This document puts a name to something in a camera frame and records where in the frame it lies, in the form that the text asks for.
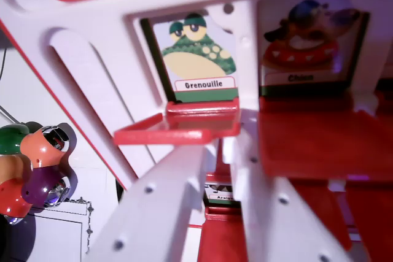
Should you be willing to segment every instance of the red plastic tray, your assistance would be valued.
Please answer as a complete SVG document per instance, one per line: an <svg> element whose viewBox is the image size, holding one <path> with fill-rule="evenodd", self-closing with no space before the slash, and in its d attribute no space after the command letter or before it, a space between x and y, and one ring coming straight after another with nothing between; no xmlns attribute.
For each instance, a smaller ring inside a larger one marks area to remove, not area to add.
<svg viewBox="0 0 393 262"><path fill-rule="evenodd" d="M343 248L350 250L352 242L348 229L336 196L327 187L327 181L291 180L291 183Z"/></svg>
<svg viewBox="0 0 393 262"><path fill-rule="evenodd" d="M364 112L261 112L260 153L272 176L393 180L393 137Z"/></svg>
<svg viewBox="0 0 393 262"><path fill-rule="evenodd" d="M229 102L169 103L166 115L156 114L114 134L121 144L207 144L240 132L238 99Z"/></svg>
<svg viewBox="0 0 393 262"><path fill-rule="evenodd" d="M393 186L347 185L347 201L372 262L392 261Z"/></svg>
<svg viewBox="0 0 393 262"><path fill-rule="evenodd" d="M248 261L240 209L206 208L198 262Z"/></svg>

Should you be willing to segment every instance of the cartoon dog illustration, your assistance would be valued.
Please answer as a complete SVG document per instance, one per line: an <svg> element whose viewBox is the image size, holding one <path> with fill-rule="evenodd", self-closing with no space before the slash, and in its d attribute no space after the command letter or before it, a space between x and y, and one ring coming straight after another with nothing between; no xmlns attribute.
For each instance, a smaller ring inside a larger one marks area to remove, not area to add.
<svg viewBox="0 0 393 262"><path fill-rule="evenodd" d="M278 29L264 34L271 44L262 64L277 69L330 69L339 52L336 38L351 29L360 12L328 7L316 0L304 0L293 7Z"/></svg>
<svg viewBox="0 0 393 262"><path fill-rule="evenodd" d="M236 71L231 54L207 34L204 18L198 13L173 23L169 35L173 46L162 51L164 63L182 79L225 77Z"/></svg>

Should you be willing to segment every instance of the hole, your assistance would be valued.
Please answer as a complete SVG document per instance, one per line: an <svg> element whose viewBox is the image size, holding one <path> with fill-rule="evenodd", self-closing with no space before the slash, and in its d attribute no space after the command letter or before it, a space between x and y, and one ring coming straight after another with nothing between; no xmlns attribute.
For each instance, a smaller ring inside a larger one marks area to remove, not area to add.
<svg viewBox="0 0 393 262"><path fill-rule="evenodd" d="M279 201L281 204L283 204L283 205L288 205L288 204L289 204L289 198L288 198L288 196L285 195L285 194L281 194L281 195L278 197L278 201Z"/></svg>
<svg viewBox="0 0 393 262"><path fill-rule="evenodd" d="M145 187L145 193L149 194L152 193L154 191L155 185L154 184L150 184L148 186Z"/></svg>
<svg viewBox="0 0 393 262"><path fill-rule="evenodd" d="M115 251L120 251L123 248L124 248L124 242L119 239L116 240L115 243L113 244L113 249Z"/></svg>
<svg viewBox="0 0 393 262"><path fill-rule="evenodd" d="M233 11L235 10L235 8L233 7L232 3L226 3L224 4L224 12L227 15L230 15Z"/></svg>
<svg viewBox="0 0 393 262"><path fill-rule="evenodd" d="M328 256L321 254L321 255L319 255L319 261L320 262L330 262L330 259L328 258Z"/></svg>

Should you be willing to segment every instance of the card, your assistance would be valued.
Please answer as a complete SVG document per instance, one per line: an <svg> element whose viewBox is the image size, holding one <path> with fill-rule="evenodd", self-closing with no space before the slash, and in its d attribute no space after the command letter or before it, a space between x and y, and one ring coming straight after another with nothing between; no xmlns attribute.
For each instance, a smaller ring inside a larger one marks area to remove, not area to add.
<svg viewBox="0 0 393 262"><path fill-rule="evenodd" d="M350 0L259 1L260 85L347 80L361 16Z"/></svg>
<svg viewBox="0 0 393 262"><path fill-rule="evenodd" d="M150 19L177 101L222 101L238 96L235 38L203 12Z"/></svg>
<svg viewBox="0 0 393 262"><path fill-rule="evenodd" d="M204 185L205 205L239 205L238 201L233 199L233 190L230 183L206 182Z"/></svg>

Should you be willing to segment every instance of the orange toy piece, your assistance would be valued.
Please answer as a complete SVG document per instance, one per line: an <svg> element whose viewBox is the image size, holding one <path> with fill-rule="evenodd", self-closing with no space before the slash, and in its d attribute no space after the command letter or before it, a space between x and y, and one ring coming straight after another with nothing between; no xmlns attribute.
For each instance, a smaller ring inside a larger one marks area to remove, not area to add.
<svg viewBox="0 0 393 262"><path fill-rule="evenodd" d="M26 135L20 144L20 151L31 160L33 168L58 165L64 155L46 140L41 130Z"/></svg>
<svg viewBox="0 0 393 262"><path fill-rule="evenodd" d="M22 178L23 162L19 156L0 156L0 184L12 178Z"/></svg>

